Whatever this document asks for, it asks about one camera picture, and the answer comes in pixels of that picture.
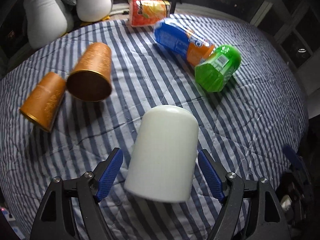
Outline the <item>white ceramic cup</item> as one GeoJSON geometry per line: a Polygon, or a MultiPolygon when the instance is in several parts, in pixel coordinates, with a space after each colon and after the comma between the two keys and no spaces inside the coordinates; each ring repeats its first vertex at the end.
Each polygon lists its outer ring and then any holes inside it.
{"type": "Polygon", "coordinates": [[[141,198],[181,203],[190,198],[199,124],[182,107],[161,105],[142,118],[124,187],[141,198]]]}

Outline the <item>small copper metal cup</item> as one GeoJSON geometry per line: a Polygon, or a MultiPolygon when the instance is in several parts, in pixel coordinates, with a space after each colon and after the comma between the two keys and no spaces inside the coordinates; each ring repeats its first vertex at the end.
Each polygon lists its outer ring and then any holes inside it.
{"type": "Polygon", "coordinates": [[[20,113],[42,130],[50,132],[65,90],[66,81],[60,75],[48,72],[20,107],[20,113]]]}

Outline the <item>large copper metal cup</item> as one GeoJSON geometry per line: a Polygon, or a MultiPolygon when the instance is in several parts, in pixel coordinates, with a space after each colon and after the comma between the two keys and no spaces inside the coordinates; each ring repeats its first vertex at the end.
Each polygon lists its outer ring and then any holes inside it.
{"type": "Polygon", "coordinates": [[[111,49],[101,42],[90,44],[67,78],[69,93],[82,101],[99,102],[110,96],[111,49]]]}

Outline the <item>green plastic bottle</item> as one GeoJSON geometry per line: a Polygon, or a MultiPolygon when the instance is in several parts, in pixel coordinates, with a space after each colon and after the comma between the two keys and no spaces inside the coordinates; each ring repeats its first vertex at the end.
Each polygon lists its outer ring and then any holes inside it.
{"type": "Polygon", "coordinates": [[[194,69],[195,81],[207,92],[220,92],[241,64],[240,52],[231,45],[221,45],[194,69]]]}

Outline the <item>blue white striped bedspread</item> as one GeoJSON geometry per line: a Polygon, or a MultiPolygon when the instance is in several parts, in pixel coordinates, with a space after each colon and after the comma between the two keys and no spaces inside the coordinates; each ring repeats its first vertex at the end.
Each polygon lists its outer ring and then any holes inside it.
{"type": "Polygon", "coordinates": [[[305,96],[267,38],[246,23],[174,15],[215,45],[240,51],[239,69],[219,93],[207,93],[184,59],[156,43],[151,27],[106,21],[78,29],[35,52],[1,79],[1,189],[25,237],[55,176],[71,179],[92,170],[113,148],[124,161],[100,206],[117,239],[205,239],[220,211],[201,171],[191,197],[162,204],[124,190],[131,152],[143,114],[157,105],[176,105],[199,123],[198,147],[225,169],[273,187],[288,169],[284,145],[297,149],[308,128],[305,96]],[[112,94],[99,103],[66,93],[50,133],[20,114],[33,88],[48,73],[66,78],[87,46],[112,50],[112,94]]]}

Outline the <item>blue orange snack package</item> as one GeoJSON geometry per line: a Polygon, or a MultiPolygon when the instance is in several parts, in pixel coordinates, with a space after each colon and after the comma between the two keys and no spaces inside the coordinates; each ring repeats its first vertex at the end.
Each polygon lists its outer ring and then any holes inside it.
{"type": "Polygon", "coordinates": [[[158,21],[153,34],[157,43],[178,53],[192,66],[204,62],[215,49],[212,42],[170,18],[158,21]]]}

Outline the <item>left penguin plush toy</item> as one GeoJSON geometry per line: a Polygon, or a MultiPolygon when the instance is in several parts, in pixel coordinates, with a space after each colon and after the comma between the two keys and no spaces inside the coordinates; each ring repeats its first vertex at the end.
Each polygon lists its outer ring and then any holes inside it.
{"type": "Polygon", "coordinates": [[[38,50],[74,27],[71,10],[76,0],[24,0],[27,35],[31,48],[38,50]]]}

